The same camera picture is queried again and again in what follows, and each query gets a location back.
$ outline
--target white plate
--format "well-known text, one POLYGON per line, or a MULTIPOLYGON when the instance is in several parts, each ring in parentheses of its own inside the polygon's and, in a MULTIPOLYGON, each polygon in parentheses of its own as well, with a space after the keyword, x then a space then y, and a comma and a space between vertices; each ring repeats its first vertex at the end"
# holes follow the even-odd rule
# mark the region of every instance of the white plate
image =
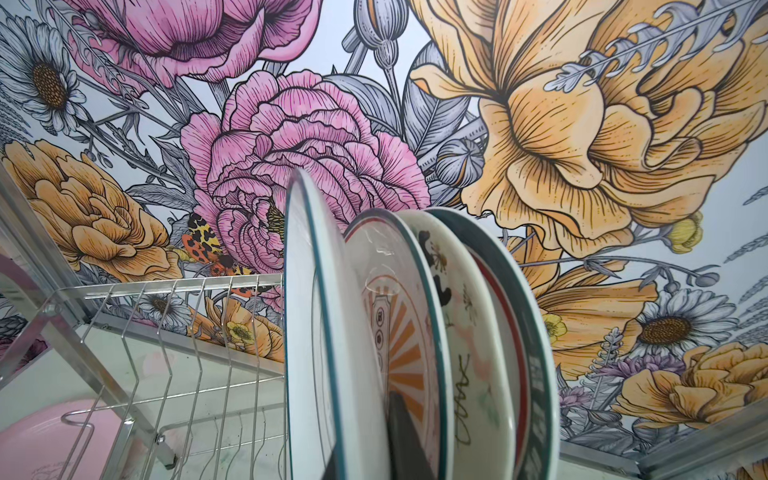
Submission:
POLYGON ((456 478, 509 480, 515 417, 491 295, 464 244, 436 217, 397 213, 422 248, 441 300, 451 355, 456 478))
POLYGON ((549 335, 525 276, 502 243, 472 217, 429 208, 464 243, 485 279, 502 335, 517 413, 515 478, 552 480, 560 451, 560 409, 549 335))
POLYGON ((379 369, 354 273, 323 195, 296 170, 286 206, 286 380, 291 478, 389 480, 379 369))
POLYGON ((403 395, 432 472, 450 480, 453 383, 445 325, 426 259, 408 226, 386 210, 362 212, 344 239, 384 390, 403 395))

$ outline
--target cream plate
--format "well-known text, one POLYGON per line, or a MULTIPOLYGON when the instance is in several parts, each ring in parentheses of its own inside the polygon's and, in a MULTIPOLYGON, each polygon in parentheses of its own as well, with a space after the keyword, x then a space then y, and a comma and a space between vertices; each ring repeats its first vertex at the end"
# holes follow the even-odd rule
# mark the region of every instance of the cream plate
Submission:
POLYGON ((552 480, 560 451, 560 409, 549 335, 533 292, 512 255, 477 220, 449 208, 427 212, 464 243, 494 303, 517 413, 514 478, 552 480))
POLYGON ((509 480, 515 417, 491 295, 464 244, 440 220, 397 213, 411 228, 438 290, 451 356, 456 478, 509 480))
POLYGON ((426 259, 408 226, 386 210, 362 212, 344 238, 385 391, 403 396, 432 472, 440 480, 450 480, 454 429, 449 415, 450 358, 426 259))
POLYGON ((389 480, 379 368, 343 241, 323 195, 296 170, 285 239, 286 380, 291 478, 389 480))

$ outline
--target dish rack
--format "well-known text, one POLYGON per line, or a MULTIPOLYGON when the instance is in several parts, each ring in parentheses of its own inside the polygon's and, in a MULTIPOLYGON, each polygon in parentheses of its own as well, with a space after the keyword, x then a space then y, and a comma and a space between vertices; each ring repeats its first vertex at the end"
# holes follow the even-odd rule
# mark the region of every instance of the dish rack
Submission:
MULTIPOLYGON (((58 290, 0 360, 0 403, 21 401, 13 404, 31 410, 17 414, 18 420, 39 409, 37 404, 56 403, 46 398, 51 386, 60 393, 64 389, 62 400, 82 399, 90 390, 89 409, 61 417, 79 430, 58 475, 49 478, 79 478, 77 468, 95 429, 105 428, 91 417, 111 410, 120 424, 101 478, 282 480, 289 464, 283 364, 204 342, 198 339, 202 327, 194 321, 191 337, 161 329, 170 302, 157 326, 133 321, 141 299, 157 294, 186 296, 194 320, 206 292, 218 292, 223 299, 220 318, 225 319, 233 289, 258 292, 280 285, 282 277, 222 276, 58 290), (110 300, 122 296, 135 299, 128 319, 109 313, 110 300), (39 336, 53 351, 14 374, 39 336)), ((250 312, 254 332, 256 304, 252 302, 250 312)), ((214 328, 224 345, 231 343, 225 326, 214 328)))

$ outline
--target pink plastic dish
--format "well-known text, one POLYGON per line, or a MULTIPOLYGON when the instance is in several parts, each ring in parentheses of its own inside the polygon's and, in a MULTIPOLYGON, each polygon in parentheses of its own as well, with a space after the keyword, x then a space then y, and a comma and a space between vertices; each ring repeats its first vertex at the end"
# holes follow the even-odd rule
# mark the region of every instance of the pink plastic dish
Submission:
MULTIPOLYGON (((67 425, 61 416, 75 410, 89 410, 93 400, 59 403, 39 410, 0 432, 0 472, 8 480, 49 480, 57 478, 81 427, 67 425)), ((72 422, 84 422, 87 413, 68 417, 72 422)), ((120 419, 111 410, 93 412, 89 421, 93 428, 83 431, 78 445, 84 445, 88 433, 92 437, 72 478, 100 478, 107 463, 120 419)), ((78 446, 69 462, 65 478, 80 454, 78 446)))

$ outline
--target floral wallpaper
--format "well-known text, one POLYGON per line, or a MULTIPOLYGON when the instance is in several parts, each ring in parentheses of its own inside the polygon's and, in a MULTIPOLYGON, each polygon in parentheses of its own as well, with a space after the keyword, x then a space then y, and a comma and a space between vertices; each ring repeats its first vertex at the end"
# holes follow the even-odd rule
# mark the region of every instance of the floral wallpaper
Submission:
MULTIPOLYGON (((281 271, 301 167, 341 231, 498 234, 564 440, 637 458, 768 397, 766 0, 6 3, 2 162, 83 282, 281 271)), ((226 296, 108 309, 282 362, 282 290, 226 296)))

